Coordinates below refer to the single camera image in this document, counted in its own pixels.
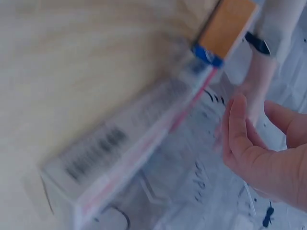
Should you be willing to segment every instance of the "cardboard box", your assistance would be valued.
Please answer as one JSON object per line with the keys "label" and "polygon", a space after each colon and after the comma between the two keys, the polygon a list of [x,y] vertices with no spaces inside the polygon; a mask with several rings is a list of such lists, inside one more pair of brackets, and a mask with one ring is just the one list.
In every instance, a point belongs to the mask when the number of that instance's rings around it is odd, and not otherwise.
{"label": "cardboard box", "polygon": [[82,228],[126,185],[212,72],[192,59],[179,77],[159,83],[43,167],[50,206],[68,230]]}

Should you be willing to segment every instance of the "wood grain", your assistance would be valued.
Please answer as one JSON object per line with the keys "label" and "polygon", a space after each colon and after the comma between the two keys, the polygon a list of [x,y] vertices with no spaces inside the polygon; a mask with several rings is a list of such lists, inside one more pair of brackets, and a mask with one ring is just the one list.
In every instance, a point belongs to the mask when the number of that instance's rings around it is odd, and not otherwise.
{"label": "wood grain", "polygon": [[1,1],[0,229],[55,229],[37,167],[161,77],[215,2]]}

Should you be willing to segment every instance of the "pink stripe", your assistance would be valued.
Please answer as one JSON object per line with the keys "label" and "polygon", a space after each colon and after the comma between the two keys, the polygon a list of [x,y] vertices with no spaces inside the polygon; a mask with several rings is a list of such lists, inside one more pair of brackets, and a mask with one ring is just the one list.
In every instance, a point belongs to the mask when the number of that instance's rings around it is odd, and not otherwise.
{"label": "pink stripe", "polygon": [[216,68],[214,68],[211,71],[211,73],[209,74],[209,76],[206,79],[205,83],[202,85],[201,89],[194,96],[194,98],[192,99],[191,103],[188,105],[188,107],[180,114],[180,116],[174,122],[174,124],[173,124],[173,126],[171,127],[171,130],[170,130],[171,132],[175,131],[179,127],[179,125],[183,122],[183,120],[187,117],[187,115],[189,114],[189,111],[194,107],[195,103],[199,100],[199,98],[201,97],[204,89],[207,88],[207,86],[209,85],[210,81],[215,76],[216,72],[217,72]]}

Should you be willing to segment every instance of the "finger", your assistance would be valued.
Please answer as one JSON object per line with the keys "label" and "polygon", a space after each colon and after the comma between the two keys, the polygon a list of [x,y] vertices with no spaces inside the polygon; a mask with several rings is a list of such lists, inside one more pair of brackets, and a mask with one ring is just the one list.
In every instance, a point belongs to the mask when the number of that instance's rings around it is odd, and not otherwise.
{"label": "finger", "polygon": [[229,147],[236,157],[241,157],[247,149],[253,146],[247,135],[246,106],[245,96],[238,94],[234,99],[229,116]]}
{"label": "finger", "polygon": [[246,119],[246,130],[248,133],[248,139],[253,143],[253,145],[259,146],[266,150],[268,149],[249,119]]}
{"label": "finger", "polygon": [[284,134],[287,134],[289,125],[297,116],[297,113],[272,101],[264,102],[264,112],[269,120]]}
{"label": "finger", "polygon": [[231,153],[229,147],[229,115],[231,111],[231,107],[234,103],[234,100],[231,99],[226,107],[223,119],[222,119],[222,143],[223,143],[223,161],[228,167],[232,167],[234,164],[234,156]]}

